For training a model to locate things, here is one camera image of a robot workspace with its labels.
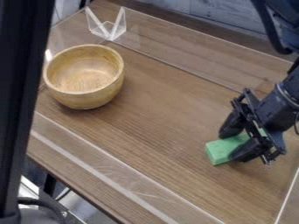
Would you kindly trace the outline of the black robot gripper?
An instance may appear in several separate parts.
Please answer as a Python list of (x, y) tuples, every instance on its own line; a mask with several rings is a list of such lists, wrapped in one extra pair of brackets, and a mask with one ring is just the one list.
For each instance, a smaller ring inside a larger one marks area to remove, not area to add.
[(268, 165), (287, 153), (283, 134), (295, 124), (299, 101), (276, 84), (261, 100), (245, 88), (232, 105), (232, 112), (218, 128), (218, 138), (233, 137), (245, 129), (249, 139), (229, 153), (228, 158), (242, 163), (261, 158)]

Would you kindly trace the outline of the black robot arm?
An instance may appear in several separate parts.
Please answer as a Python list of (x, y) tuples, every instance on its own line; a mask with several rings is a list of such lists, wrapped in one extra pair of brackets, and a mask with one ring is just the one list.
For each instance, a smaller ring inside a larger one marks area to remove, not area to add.
[(248, 140), (228, 155), (245, 163), (260, 158), (269, 164), (285, 154), (283, 133), (299, 123), (299, 0), (249, 0), (260, 17), (268, 41), (283, 55), (297, 54), (287, 76), (258, 99), (245, 88), (230, 101), (232, 111), (218, 128), (225, 139), (245, 132)]

